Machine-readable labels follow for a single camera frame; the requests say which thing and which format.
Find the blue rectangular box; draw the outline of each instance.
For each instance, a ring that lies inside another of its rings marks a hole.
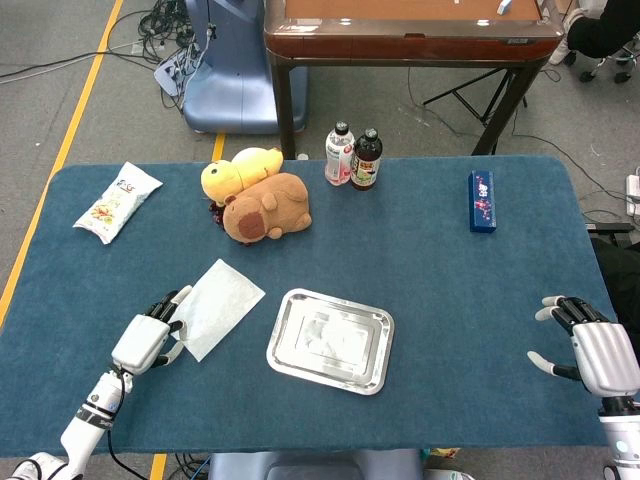
[[[469,175],[469,217],[474,232],[490,233],[496,229],[493,172],[489,170],[472,170]]]

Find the brown stuffed animal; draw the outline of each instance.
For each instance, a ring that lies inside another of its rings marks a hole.
[[[224,199],[222,218],[229,236],[255,243],[265,236],[277,239],[311,225],[309,193],[302,180],[279,173]]]

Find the bottle cap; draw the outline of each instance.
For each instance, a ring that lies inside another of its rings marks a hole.
[[[364,136],[367,140],[374,142],[378,139],[378,131],[375,128],[367,128],[364,131]]]
[[[347,122],[336,122],[336,133],[338,135],[346,135],[349,133],[349,124]]]

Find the white napkin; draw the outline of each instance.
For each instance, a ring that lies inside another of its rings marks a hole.
[[[184,346],[200,362],[262,297],[251,280],[218,259],[173,314],[187,323]],[[178,340],[178,332],[173,337]]]

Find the blue table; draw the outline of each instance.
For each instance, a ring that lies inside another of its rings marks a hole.
[[[250,248],[212,223],[202,167],[143,166],[165,185],[109,246],[71,225],[119,166],[55,177],[0,336],[0,455],[61,453],[61,432],[129,320],[217,258],[266,296],[202,363],[185,353],[135,379],[114,429],[117,450],[604,444],[597,400],[526,357],[533,348],[573,360],[562,329],[533,319],[543,296],[578,295],[613,318],[557,160],[385,159],[368,192],[332,187],[321,162],[288,162],[308,186],[313,225]],[[495,174],[492,234],[469,231],[467,177],[478,168]],[[269,336],[296,287],[393,315],[379,394],[271,370]]]

